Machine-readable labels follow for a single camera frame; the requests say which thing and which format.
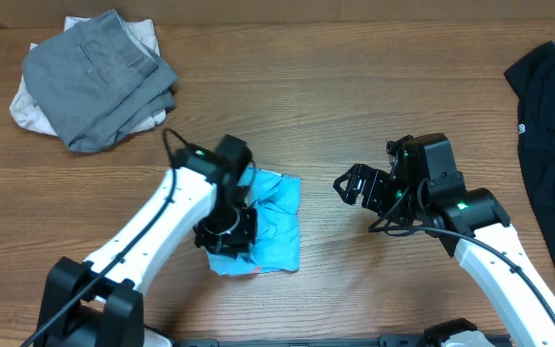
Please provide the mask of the light blue printed t-shirt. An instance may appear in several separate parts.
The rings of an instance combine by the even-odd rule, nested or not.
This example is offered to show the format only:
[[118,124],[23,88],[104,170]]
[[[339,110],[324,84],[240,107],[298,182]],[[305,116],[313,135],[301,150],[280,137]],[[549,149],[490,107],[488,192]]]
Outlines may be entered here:
[[232,277],[298,271],[302,181],[298,177],[249,167],[239,184],[251,187],[246,202],[257,212],[254,244],[248,253],[234,258],[209,254],[210,269],[220,276]]

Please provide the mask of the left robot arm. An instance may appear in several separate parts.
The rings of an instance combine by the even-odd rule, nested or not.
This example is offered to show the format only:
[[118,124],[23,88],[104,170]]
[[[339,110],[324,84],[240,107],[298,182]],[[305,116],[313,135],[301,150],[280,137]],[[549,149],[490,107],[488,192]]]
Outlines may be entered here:
[[239,180],[253,168],[247,143],[225,135],[216,149],[185,142],[167,150],[170,166],[149,201],[110,241],[50,270],[36,331],[27,346],[170,346],[145,325],[144,297],[183,237],[210,254],[251,249],[257,213]]

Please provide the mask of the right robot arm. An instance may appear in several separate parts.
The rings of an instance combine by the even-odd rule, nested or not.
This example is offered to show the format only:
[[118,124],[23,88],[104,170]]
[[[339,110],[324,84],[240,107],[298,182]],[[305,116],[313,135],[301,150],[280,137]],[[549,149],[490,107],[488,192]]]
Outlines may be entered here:
[[390,141],[391,170],[355,164],[333,182],[340,198],[379,218],[368,230],[425,232],[472,277],[518,346],[555,346],[555,296],[492,192],[467,190],[442,133]]

